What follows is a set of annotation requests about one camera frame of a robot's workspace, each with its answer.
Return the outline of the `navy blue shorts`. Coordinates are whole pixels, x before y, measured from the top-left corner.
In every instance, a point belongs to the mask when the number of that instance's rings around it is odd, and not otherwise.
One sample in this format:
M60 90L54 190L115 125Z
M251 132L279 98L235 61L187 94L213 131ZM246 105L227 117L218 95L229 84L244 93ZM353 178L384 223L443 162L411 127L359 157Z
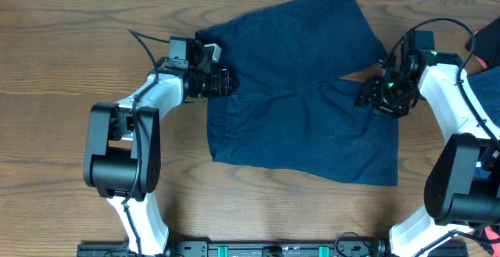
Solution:
M216 162L351 184L398 183L398 121L355 106L346 76L385 57L356 0L294 0L199 30L239 85L208 100Z

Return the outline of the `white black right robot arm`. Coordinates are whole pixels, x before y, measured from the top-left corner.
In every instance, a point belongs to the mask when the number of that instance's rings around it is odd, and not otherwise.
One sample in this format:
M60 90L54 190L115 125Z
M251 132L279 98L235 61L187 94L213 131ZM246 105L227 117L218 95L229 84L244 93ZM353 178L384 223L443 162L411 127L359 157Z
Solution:
M372 256L428 256L455 236L499 224L499 129L470 87L456 54L414 50L382 59L355 105L405 116L420 98L434 113L445 147L424 188L424 204L375 240Z

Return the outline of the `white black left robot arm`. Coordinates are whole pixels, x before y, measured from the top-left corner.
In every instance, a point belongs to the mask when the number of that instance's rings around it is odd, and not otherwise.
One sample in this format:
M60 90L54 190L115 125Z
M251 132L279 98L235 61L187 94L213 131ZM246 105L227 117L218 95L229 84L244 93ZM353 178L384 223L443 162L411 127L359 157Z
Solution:
M231 95L234 71L152 71L130 96L91 108L84 156L84 181L115 209L128 236L102 256L168 256L170 231L155 194L161 169L160 124L186 98Z

